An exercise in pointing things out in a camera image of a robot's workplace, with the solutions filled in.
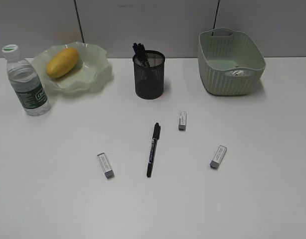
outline woven basket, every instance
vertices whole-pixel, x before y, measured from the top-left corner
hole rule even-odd
[[[214,32],[225,35],[214,35]],[[247,94],[265,66],[256,44],[243,32],[217,28],[199,35],[199,73],[205,89],[213,95]]]

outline bottle label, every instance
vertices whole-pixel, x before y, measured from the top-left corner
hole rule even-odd
[[[26,109],[35,109],[42,106],[47,101],[47,95],[44,92],[42,84],[27,92],[17,92],[16,94],[22,104]]]

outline wavy glass plate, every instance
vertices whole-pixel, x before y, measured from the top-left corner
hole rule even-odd
[[[47,75],[48,62],[61,50],[73,47],[79,52],[79,62],[66,75],[53,79]],[[32,65],[39,75],[47,91],[61,93],[83,93],[83,91],[96,91],[103,87],[112,77],[112,66],[106,57],[107,52],[101,47],[73,42],[61,46],[53,46],[37,55]]]

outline white eraser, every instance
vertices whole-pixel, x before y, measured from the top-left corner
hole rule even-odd
[[[216,151],[216,154],[215,154],[213,160],[210,163],[210,166],[212,168],[218,168],[218,166],[221,163],[226,151],[227,151],[226,147],[221,146],[221,145],[218,147],[218,149]]]
[[[178,130],[186,130],[186,117],[187,117],[187,114],[185,111],[179,112]]]
[[[98,159],[103,169],[103,172],[107,178],[112,178],[114,176],[112,167],[108,161],[108,158],[105,153],[98,154]]]

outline water bottle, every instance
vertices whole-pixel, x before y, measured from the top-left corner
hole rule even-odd
[[[2,53],[7,60],[9,81],[23,109],[31,116],[46,113],[51,105],[33,66],[21,56],[17,45],[5,46]]]

